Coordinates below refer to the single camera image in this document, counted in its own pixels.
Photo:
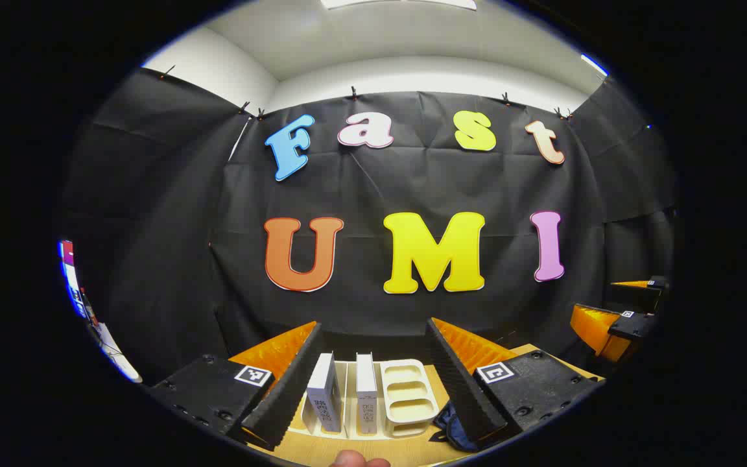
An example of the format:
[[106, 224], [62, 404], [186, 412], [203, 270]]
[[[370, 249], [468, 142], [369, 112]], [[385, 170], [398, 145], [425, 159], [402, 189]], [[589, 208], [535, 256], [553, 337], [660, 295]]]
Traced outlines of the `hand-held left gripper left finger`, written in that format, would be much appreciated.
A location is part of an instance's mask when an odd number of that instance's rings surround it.
[[203, 431], [273, 450], [287, 434], [323, 348], [321, 324], [305, 323], [234, 357], [202, 355], [149, 394]]

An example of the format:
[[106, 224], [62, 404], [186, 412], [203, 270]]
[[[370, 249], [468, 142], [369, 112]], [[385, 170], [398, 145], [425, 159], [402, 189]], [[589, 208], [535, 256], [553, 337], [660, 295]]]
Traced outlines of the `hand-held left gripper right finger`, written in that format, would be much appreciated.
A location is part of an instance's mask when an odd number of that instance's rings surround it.
[[449, 406], [477, 449], [550, 422], [604, 385], [548, 352], [513, 352], [436, 317], [425, 337]]

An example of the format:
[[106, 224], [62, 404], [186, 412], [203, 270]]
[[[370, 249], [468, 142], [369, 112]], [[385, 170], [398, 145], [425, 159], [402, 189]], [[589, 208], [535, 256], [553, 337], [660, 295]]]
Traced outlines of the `white book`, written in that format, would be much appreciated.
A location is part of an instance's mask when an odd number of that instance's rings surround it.
[[309, 405], [321, 428], [340, 433], [344, 428], [343, 401], [333, 353], [321, 353], [306, 387]]
[[377, 434], [377, 372], [371, 353], [356, 355], [357, 434]]

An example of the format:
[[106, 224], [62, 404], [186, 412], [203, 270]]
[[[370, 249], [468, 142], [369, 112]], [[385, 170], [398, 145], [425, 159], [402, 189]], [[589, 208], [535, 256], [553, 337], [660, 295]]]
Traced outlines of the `blue schoolbag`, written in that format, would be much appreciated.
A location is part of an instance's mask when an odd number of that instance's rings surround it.
[[460, 423], [460, 418], [457, 416], [457, 412], [450, 401], [432, 419], [432, 425], [438, 428], [438, 432], [428, 438], [430, 442], [445, 442], [456, 450], [468, 453], [480, 450], [477, 444], [469, 440], [462, 423]]

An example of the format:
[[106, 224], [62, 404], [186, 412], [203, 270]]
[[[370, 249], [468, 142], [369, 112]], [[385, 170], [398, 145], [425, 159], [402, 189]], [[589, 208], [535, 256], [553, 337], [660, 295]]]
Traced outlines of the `white plastic bookshelf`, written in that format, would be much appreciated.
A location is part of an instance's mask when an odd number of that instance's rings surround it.
[[337, 361], [344, 428], [340, 433], [323, 431], [308, 397], [302, 396], [299, 411], [289, 429], [322, 438], [347, 440], [394, 440], [422, 435], [440, 411], [426, 367], [416, 359], [373, 361], [377, 372], [377, 434], [357, 434], [356, 362]]

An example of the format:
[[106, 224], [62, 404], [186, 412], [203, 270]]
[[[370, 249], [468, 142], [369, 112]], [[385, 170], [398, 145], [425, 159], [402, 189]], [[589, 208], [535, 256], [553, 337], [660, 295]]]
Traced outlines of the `white cluttered desk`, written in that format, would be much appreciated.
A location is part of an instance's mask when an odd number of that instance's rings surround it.
[[113, 339], [107, 326], [96, 317], [91, 301], [87, 298], [85, 290], [79, 285], [77, 270], [75, 269], [73, 243], [67, 239], [62, 239], [57, 242], [57, 249], [71, 305], [77, 316], [79, 316], [80, 321], [85, 325], [89, 336], [92, 337], [98, 349], [101, 349], [101, 352], [104, 353], [122, 375], [134, 383], [142, 383], [143, 378], [125, 357], [124, 352], [121, 351]]

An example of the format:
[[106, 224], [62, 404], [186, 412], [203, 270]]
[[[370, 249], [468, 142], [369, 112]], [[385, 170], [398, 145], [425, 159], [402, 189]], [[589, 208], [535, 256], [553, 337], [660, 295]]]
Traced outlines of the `black backdrop cloth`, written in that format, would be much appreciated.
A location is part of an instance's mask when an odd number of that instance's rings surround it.
[[[249, 119], [156, 71], [86, 122], [60, 198], [80, 284], [148, 384], [317, 321], [341, 359], [428, 360], [430, 317], [582, 366], [575, 304], [670, 277], [675, 174], [658, 131], [605, 82], [563, 121], [445, 93], [340, 97]], [[440, 240], [480, 213], [478, 291], [385, 292], [392, 233]]]

